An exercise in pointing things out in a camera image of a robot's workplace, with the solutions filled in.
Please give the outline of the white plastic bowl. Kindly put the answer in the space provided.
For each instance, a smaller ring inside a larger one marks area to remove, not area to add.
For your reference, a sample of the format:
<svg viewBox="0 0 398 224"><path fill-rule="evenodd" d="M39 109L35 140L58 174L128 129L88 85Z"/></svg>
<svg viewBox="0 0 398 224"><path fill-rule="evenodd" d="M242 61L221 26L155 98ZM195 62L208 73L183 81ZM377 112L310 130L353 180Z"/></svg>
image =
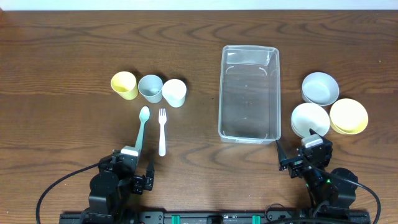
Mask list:
<svg viewBox="0 0 398 224"><path fill-rule="evenodd" d="M310 136L310 129L324 136L330 128L329 115L325 109L315 103L302 103L292 112L291 127L301 138Z"/></svg>

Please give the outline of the yellow plastic bowl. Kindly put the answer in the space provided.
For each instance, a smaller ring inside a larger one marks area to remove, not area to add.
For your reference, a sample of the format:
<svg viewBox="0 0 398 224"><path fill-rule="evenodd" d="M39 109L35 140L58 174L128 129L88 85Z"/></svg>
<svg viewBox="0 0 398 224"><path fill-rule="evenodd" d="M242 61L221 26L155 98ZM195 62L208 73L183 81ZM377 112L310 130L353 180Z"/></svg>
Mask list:
<svg viewBox="0 0 398 224"><path fill-rule="evenodd" d="M366 129L369 121L365 107L349 98L336 101L329 115L332 129L340 134L359 134Z"/></svg>

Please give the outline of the grey plastic bowl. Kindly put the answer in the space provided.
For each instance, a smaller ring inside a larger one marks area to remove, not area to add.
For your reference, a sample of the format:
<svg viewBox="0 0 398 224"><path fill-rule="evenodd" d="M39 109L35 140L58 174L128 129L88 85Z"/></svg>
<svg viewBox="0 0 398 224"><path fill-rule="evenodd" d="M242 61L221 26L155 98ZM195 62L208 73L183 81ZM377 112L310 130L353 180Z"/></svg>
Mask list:
<svg viewBox="0 0 398 224"><path fill-rule="evenodd" d="M327 73L313 72L302 82L302 98L308 103L328 106L338 99L339 94L338 83Z"/></svg>

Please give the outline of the yellow plastic cup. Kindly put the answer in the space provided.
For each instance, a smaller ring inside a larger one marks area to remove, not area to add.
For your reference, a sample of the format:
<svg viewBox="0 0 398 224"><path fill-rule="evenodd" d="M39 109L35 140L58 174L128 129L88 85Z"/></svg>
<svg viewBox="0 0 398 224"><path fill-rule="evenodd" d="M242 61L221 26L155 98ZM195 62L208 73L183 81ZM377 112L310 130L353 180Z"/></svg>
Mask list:
<svg viewBox="0 0 398 224"><path fill-rule="evenodd" d="M118 72L111 79L111 88L125 100L138 95L137 80L131 72Z"/></svg>

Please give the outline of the grey plastic cup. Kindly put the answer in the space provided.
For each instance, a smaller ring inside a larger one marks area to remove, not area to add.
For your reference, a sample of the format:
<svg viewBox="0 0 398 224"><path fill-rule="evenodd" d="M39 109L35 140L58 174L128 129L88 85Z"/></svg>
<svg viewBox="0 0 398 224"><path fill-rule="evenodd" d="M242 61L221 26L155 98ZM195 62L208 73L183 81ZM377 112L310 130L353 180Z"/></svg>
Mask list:
<svg viewBox="0 0 398 224"><path fill-rule="evenodd" d="M156 75L146 75L138 83L140 94L150 103L158 103L162 100L163 81Z"/></svg>

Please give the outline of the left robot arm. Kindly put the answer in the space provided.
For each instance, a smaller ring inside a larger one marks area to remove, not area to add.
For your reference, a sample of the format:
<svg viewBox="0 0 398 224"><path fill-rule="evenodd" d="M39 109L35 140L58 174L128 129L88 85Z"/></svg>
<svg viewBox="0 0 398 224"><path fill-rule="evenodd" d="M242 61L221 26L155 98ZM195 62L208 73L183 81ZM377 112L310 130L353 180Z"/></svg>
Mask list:
<svg viewBox="0 0 398 224"><path fill-rule="evenodd" d="M80 223L139 223L139 216L127 204L132 194L143 194L154 186L154 161L146 174L136 175L138 157L114 151L98 164L99 174L90 181L89 207Z"/></svg>

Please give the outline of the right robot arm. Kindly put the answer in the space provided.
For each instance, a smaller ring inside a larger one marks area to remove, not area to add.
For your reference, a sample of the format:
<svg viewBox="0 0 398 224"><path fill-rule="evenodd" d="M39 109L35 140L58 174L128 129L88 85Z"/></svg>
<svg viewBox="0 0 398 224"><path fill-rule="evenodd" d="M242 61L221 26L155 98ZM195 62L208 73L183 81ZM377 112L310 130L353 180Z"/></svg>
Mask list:
<svg viewBox="0 0 398 224"><path fill-rule="evenodd" d="M358 177L345 168L336 168L331 173L325 170L332 158L333 143L311 129L295 157L286 156L280 141L276 141L276 146L279 170L288 170L291 178L301 178L307 185L312 203L308 214L348 219L349 207L356 200Z"/></svg>

